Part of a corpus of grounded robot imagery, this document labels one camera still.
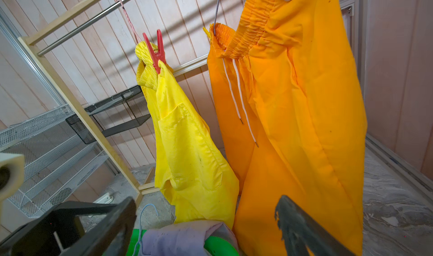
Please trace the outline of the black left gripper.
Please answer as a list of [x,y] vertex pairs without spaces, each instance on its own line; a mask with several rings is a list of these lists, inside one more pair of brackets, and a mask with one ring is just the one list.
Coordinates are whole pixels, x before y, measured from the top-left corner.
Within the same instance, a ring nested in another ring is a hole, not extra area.
[[58,204],[1,241],[1,255],[59,256],[64,249],[68,256],[93,256],[90,248],[76,245],[85,237],[80,217],[108,214],[116,206],[78,201]]

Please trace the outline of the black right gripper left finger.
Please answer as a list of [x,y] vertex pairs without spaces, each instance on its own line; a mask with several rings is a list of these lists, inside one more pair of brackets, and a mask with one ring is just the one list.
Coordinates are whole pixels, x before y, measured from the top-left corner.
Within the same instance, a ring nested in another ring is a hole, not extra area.
[[[60,229],[67,233],[62,256],[125,256],[136,220],[136,204],[127,197],[119,204],[68,201],[59,205]],[[83,232],[80,217],[104,215],[91,230]]]

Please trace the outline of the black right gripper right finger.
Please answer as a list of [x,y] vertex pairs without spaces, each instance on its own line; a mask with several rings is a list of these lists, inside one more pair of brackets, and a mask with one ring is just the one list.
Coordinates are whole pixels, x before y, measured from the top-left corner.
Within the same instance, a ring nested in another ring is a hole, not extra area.
[[275,209],[275,219],[282,231],[289,256],[352,256],[330,233],[288,196],[283,195]]

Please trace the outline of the purple shorts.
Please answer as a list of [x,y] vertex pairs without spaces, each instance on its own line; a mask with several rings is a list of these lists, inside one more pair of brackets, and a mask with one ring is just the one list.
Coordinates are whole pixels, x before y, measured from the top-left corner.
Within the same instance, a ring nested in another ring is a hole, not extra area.
[[228,241],[239,253],[235,235],[224,222],[200,220],[146,230],[138,241],[138,256],[210,256],[204,248],[210,236]]

